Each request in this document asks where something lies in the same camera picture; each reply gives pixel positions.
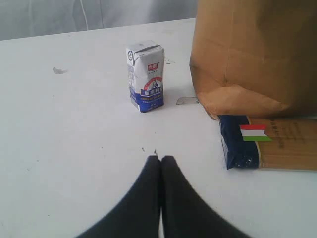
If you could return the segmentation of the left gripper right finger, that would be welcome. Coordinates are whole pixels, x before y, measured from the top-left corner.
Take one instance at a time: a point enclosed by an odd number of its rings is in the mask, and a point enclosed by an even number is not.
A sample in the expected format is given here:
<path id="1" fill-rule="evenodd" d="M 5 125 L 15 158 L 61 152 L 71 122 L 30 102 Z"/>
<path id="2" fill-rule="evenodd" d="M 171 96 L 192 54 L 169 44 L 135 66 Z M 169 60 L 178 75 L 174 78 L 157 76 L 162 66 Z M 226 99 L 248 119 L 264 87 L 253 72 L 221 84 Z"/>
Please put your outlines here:
<path id="1" fill-rule="evenodd" d="M 209 207 L 172 156 L 161 160 L 162 221 L 166 238 L 246 238 Z"/>

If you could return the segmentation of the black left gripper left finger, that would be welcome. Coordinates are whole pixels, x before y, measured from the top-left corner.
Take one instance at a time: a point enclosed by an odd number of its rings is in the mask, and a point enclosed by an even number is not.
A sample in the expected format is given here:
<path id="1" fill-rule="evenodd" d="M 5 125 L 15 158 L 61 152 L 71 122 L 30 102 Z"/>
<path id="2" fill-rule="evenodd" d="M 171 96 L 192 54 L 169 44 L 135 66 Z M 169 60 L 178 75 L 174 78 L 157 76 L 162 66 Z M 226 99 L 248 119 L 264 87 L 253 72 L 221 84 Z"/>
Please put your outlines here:
<path id="1" fill-rule="evenodd" d="M 158 238 L 160 223 L 160 160 L 150 155 L 136 181 L 102 219 L 80 238 Z"/>

